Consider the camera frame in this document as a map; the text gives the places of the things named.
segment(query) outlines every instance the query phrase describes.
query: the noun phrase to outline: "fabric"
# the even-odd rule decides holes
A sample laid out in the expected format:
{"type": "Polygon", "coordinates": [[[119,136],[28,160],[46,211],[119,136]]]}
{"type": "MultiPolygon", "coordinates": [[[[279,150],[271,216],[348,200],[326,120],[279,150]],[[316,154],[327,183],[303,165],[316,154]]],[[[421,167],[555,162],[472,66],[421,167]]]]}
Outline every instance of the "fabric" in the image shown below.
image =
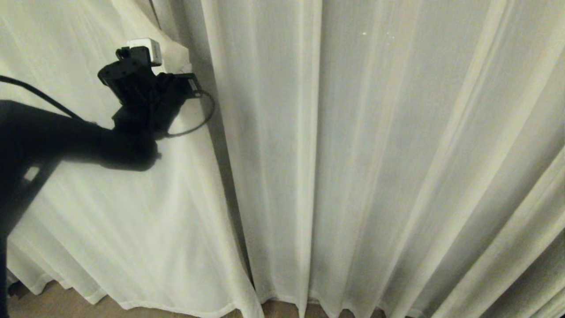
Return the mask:
{"type": "Polygon", "coordinates": [[[565,3],[202,6],[261,301],[479,317],[565,226],[565,3]]]}
{"type": "MultiPolygon", "coordinates": [[[[164,69],[190,69],[188,50],[161,33],[137,2],[3,1],[0,72],[43,90],[111,128],[118,99],[97,78],[128,40],[160,43],[164,69]]],[[[56,111],[0,84],[2,98],[56,111]]],[[[183,106],[172,132],[203,119],[183,106]]],[[[262,311],[234,241],[206,128],[158,142],[147,172],[62,163],[9,238],[8,267],[36,294],[50,280],[96,303],[155,307],[201,317],[262,311]]]]}

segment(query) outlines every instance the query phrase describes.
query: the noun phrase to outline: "wooden floor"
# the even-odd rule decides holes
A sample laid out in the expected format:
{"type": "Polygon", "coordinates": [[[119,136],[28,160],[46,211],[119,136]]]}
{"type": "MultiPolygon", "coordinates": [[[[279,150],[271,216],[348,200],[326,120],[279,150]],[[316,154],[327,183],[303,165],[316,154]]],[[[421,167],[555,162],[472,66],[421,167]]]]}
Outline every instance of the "wooden floor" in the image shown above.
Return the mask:
{"type": "MultiPolygon", "coordinates": [[[[47,284],[39,296],[20,288],[15,296],[8,301],[10,318],[193,318],[193,316],[173,313],[158,309],[134,308],[122,309],[118,303],[106,296],[96,305],[91,305],[82,298],[74,289],[65,290],[56,282],[47,284]]],[[[298,317],[295,305],[268,301],[263,304],[266,318],[293,318],[298,317]]],[[[308,318],[328,317],[319,305],[309,304],[306,310],[308,318]]],[[[340,318],[353,318],[350,311],[343,311],[340,318]]],[[[384,318],[384,314],[375,312],[374,318],[384,318]]],[[[224,316],[224,318],[243,318],[238,310],[224,316]]]]}

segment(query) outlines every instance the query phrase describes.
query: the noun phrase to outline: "white plug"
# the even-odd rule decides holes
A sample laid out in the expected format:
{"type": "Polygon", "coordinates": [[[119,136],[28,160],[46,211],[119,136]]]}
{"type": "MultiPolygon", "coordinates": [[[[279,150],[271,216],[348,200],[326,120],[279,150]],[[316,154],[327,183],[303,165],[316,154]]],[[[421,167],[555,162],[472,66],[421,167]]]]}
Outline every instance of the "white plug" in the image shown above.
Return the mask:
{"type": "Polygon", "coordinates": [[[129,40],[127,46],[131,48],[136,48],[139,46],[144,46],[149,49],[149,58],[151,59],[151,66],[160,66],[163,64],[163,56],[161,55],[161,47],[159,42],[152,40],[148,37],[137,38],[135,40],[129,40]]]}

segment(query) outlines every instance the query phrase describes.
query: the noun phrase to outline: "black cable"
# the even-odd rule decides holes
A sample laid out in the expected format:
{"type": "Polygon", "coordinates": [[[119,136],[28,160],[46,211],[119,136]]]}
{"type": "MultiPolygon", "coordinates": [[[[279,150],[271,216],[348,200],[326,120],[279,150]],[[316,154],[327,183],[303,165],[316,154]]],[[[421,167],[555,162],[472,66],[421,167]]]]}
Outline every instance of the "black cable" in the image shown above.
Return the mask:
{"type": "Polygon", "coordinates": [[[77,114],[73,113],[72,111],[70,111],[70,109],[66,108],[65,106],[61,105],[58,101],[54,100],[53,98],[49,97],[49,95],[47,95],[46,93],[43,93],[42,91],[40,91],[39,89],[29,85],[26,82],[20,81],[20,80],[16,80],[13,78],[9,78],[8,76],[3,76],[0,75],[0,81],[4,82],[4,83],[9,83],[12,85],[17,85],[20,87],[23,87],[25,89],[27,89],[28,91],[34,93],[35,95],[43,98],[43,100],[45,100],[46,102],[50,103],[51,105],[55,106],[57,109],[59,109],[60,111],[64,112],[65,114],[71,116],[72,118],[75,119],[80,119],[83,120],[82,118],[80,118],[77,114]]]}
{"type": "Polygon", "coordinates": [[[206,125],[211,119],[212,116],[214,115],[214,111],[216,110],[216,101],[214,100],[214,98],[212,97],[212,95],[210,95],[210,93],[203,91],[203,90],[199,90],[199,91],[194,91],[195,93],[200,93],[202,94],[202,96],[206,96],[210,99],[210,101],[212,102],[212,110],[210,110],[210,113],[208,114],[208,116],[206,116],[206,118],[196,127],[191,128],[187,131],[183,131],[183,132],[179,132],[178,134],[169,134],[167,133],[165,135],[165,137],[167,138],[174,138],[174,137],[180,137],[180,136],[184,136],[184,135],[188,135],[189,133],[198,130],[200,127],[206,125]]]}

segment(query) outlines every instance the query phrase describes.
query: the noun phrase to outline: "white curtain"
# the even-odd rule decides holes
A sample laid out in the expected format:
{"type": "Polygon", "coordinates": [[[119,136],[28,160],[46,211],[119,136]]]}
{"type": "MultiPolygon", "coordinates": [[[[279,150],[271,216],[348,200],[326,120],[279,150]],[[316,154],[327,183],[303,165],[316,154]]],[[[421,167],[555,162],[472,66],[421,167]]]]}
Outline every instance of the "white curtain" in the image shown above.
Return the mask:
{"type": "MultiPolygon", "coordinates": [[[[119,102],[97,72],[115,61],[126,41],[151,37],[160,42],[168,72],[190,70],[188,50],[162,34],[139,3],[2,1],[0,73],[113,127],[119,102]]],[[[53,111],[22,89],[1,84],[0,92],[53,111]]],[[[192,101],[172,130],[202,119],[199,102],[192,101]]],[[[163,158],[143,173],[59,165],[9,237],[8,267],[34,293],[55,279],[91,303],[108,294],[124,308],[213,318],[240,308],[262,316],[207,129],[158,146],[163,158]]]]}
{"type": "Polygon", "coordinates": [[[565,2],[202,6],[260,301],[565,311],[512,285],[565,227],[565,2]]]}
{"type": "Polygon", "coordinates": [[[309,298],[330,317],[565,313],[565,2],[152,4],[13,3],[2,72],[111,127],[93,74],[113,50],[153,37],[177,71],[170,39],[191,45],[255,291],[206,131],[161,142],[146,174],[61,166],[10,239],[26,285],[203,317],[273,297],[302,317],[309,298]]]}

